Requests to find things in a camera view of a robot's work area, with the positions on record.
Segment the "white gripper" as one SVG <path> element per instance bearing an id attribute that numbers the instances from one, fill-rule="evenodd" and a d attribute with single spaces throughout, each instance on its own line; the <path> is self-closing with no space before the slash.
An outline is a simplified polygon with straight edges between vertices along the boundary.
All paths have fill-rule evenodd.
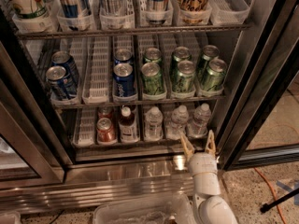
<path id="1" fill-rule="evenodd" d="M 188 169 L 193 180 L 193 194 L 196 196 L 216 196 L 221 194 L 218 179 L 215 137 L 208 131 L 205 152 L 195 153 L 194 147 L 184 133 L 180 135 Z"/>

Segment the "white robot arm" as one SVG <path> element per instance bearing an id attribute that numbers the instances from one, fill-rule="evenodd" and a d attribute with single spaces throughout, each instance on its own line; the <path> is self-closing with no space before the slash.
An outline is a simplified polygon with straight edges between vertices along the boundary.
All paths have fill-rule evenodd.
<path id="1" fill-rule="evenodd" d="M 208 131 L 204 152 L 195 152 L 184 133 L 180 134 L 193 181 L 193 214 L 198 224 L 238 224 L 229 204 L 221 197 L 214 133 Z"/>

